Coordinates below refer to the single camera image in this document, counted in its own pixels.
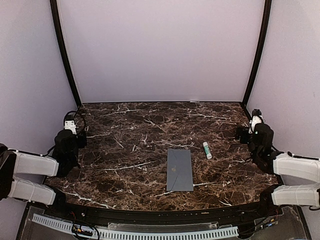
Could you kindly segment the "green white glue stick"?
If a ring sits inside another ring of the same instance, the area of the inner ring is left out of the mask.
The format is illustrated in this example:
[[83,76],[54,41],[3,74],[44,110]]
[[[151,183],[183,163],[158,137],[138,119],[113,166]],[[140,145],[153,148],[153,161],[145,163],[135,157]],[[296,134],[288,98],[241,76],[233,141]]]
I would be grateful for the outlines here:
[[208,142],[205,141],[205,142],[202,143],[202,145],[203,145],[203,149],[204,149],[206,158],[207,158],[208,160],[212,159],[213,156],[212,156],[212,154],[211,154],[211,150],[210,150],[210,147],[209,147]]

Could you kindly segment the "grey-blue paper envelope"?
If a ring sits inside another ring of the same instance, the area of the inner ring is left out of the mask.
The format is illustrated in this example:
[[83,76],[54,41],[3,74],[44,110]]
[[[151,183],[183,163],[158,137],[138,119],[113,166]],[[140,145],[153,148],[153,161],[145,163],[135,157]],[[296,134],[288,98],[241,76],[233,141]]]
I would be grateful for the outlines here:
[[167,192],[193,192],[193,171],[189,149],[167,150]]

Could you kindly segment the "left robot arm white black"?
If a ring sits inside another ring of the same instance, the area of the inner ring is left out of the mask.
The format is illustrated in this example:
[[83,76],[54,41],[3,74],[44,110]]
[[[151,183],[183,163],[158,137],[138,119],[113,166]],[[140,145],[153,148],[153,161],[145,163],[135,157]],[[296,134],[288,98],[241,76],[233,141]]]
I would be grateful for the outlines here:
[[0,199],[14,198],[50,206],[60,218],[71,213],[65,203],[66,196],[60,190],[18,177],[19,174],[64,178],[80,167],[79,149],[87,146],[87,134],[63,129],[54,138],[54,146],[48,153],[35,154],[0,145]]

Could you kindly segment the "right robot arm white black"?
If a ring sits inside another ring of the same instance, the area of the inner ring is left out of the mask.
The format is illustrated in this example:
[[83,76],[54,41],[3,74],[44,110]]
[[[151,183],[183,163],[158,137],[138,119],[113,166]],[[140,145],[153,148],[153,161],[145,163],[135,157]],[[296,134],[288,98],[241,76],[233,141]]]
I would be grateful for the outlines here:
[[309,206],[320,209],[320,159],[294,155],[273,149],[274,131],[265,123],[253,128],[239,126],[235,139],[246,144],[252,162],[264,173],[277,177],[291,176],[312,184],[274,184],[260,194],[255,213],[266,217],[275,206]]

